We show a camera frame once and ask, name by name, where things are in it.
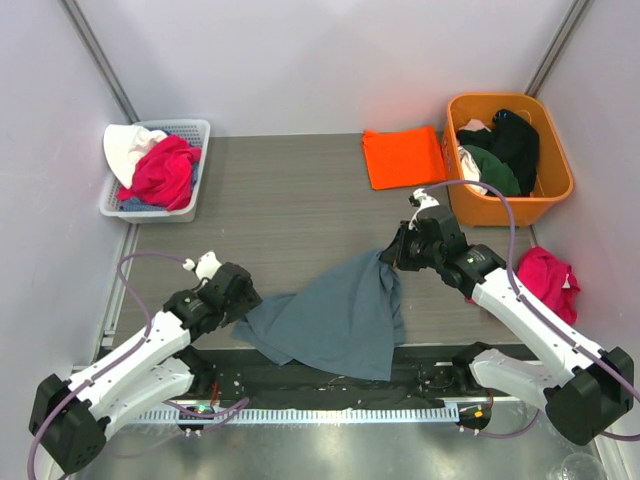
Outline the grey-blue t shirt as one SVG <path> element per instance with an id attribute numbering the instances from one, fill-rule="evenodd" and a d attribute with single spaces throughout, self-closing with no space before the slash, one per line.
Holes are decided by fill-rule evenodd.
<path id="1" fill-rule="evenodd" d="M 406 340 L 402 283 L 369 250 L 326 271 L 297 293 L 266 297 L 233 329 L 273 363 L 295 360 L 335 375 L 388 381 Z"/>

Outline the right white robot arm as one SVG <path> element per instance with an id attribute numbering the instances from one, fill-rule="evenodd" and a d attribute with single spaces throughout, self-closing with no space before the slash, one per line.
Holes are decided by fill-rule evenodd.
<path id="1" fill-rule="evenodd" d="M 508 270 L 489 247 L 471 245 L 449 207 L 412 199 L 415 212 L 400 223 L 384 262 L 401 271 L 432 269 L 444 284 L 488 311 L 536 356 L 509 357 L 482 342 L 453 360 L 451 380 L 465 395 L 498 390 L 543 411 L 565 439 L 584 446 L 631 411 L 634 361 L 605 350 L 561 320 Z"/>

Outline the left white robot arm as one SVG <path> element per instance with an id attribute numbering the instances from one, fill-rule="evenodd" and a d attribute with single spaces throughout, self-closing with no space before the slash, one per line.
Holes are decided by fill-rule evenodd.
<path id="1" fill-rule="evenodd" d="M 261 299 L 247 270 L 220 263 L 213 253 L 192 269 L 197 285 L 174 293 L 136 335 L 67 379 L 51 374 L 39 383 L 28 425 L 29 478 L 36 476 L 39 450 L 63 475 L 77 473 L 142 413 L 211 391 L 216 369 L 194 342 L 241 319 Z"/>

